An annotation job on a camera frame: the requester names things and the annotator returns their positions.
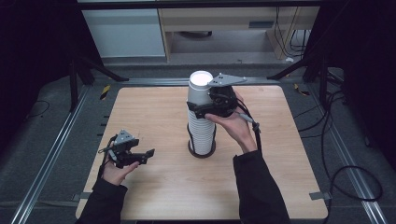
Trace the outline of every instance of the white cup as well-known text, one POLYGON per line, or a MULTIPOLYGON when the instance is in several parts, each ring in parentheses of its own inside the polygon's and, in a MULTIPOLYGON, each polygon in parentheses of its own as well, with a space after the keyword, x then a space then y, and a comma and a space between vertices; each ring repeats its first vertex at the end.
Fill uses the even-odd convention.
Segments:
MULTIPOLYGON (((207 85, 213 76, 206 71, 196 71, 190 75, 189 92, 187 101, 196 105, 210 104, 210 87, 207 85)), ((190 153, 198 158, 206 158, 212 155, 216 148, 214 136, 216 134, 215 123, 207 119, 198 119, 194 112, 188 111, 188 130, 190 141, 188 144, 190 153)))

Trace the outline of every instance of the hand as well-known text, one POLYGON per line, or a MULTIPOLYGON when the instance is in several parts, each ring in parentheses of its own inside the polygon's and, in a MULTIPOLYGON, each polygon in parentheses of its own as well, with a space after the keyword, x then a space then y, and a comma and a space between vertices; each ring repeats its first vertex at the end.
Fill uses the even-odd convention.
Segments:
POLYGON ((110 184, 119 186, 122 181, 125 179, 129 173, 131 173, 134 169, 139 166, 139 162, 136 161, 129 166, 125 166, 123 169, 120 169, 114 165, 114 163, 110 160, 107 155, 106 165, 103 171, 102 178, 110 184))
MULTIPOLYGON (((243 102, 242 96, 236 91, 236 97, 243 102)), ((256 143, 250 134, 248 122, 241 118, 238 113, 244 113, 241 108, 237 107, 235 112, 228 118, 222 118, 213 114, 205 114, 205 118, 221 125, 225 131, 233 138, 244 153, 257 150, 256 143)))

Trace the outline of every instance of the wooden tabletop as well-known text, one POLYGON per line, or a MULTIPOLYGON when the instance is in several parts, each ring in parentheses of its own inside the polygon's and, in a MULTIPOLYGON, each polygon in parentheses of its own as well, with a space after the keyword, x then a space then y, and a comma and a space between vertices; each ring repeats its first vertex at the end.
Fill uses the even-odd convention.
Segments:
MULTIPOLYGON (((325 218, 323 200, 282 89, 278 86, 233 87, 244 98, 262 130, 262 151, 282 192, 290 218, 325 218)), ((140 140, 132 152, 155 148, 148 164, 123 181, 122 219, 239 219, 233 156, 241 149, 218 125, 216 151, 206 159, 188 150, 188 87, 123 88, 111 112, 99 148, 125 129, 140 140)), ((97 154, 84 192, 92 192, 103 154, 97 154)), ((79 217, 87 200, 80 200, 79 217)))

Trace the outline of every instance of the black sleeve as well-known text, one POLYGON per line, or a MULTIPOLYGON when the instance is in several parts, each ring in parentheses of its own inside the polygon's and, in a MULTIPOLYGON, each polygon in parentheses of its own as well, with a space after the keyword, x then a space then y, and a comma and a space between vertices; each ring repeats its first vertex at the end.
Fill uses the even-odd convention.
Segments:
POLYGON ((76 224, 120 223, 120 213, 128 189, 112 185, 104 179, 98 179, 92 189, 93 192, 76 224))
POLYGON ((286 205, 260 151, 233 158, 239 194, 239 216, 244 224, 290 223, 286 205))

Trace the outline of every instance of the black base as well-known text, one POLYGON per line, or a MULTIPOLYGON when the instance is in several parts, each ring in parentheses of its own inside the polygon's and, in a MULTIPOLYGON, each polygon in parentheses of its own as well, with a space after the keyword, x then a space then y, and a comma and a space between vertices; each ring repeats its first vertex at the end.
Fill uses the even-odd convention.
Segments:
POLYGON ((189 132, 189 135, 190 135, 188 148, 189 148, 189 152, 191 153, 192 156, 194 156, 196 158, 204 159, 204 158, 210 157, 215 152, 215 150, 216 150, 216 141, 215 141, 216 129, 217 129, 217 127, 215 125, 215 130, 213 131, 212 148, 210 148, 209 153, 207 153, 205 155, 200 155, 200 154, 197 154, 195 152, 195 149, 191 147, 191 145, 194 145, 194 143, 193 143, 193 140, 192 140, 192 134, 190 132, 189 124, 187 124, 187 131, 189 132))
POLYGON ((194 156, 194 157, 196 157, 196 158, 199 158, 199 159, 204 159, 204 158, 210 157, 210 156, 215 152, 215 150, 216 150, 216 141, 213 141, 213 142, 212 142, 212 148, 210 149, 209 153, 207 153, 207 154, 205 154, 205 155, 200 155, 200 154, 195 153, 195 150, 194 150, 193 148, 191 148, 190 141, 189 141, 188 144, 189 144, 189 145, 188 145, 188 147, 189 147, 189 152, 191 153, 191 155, 194 156))

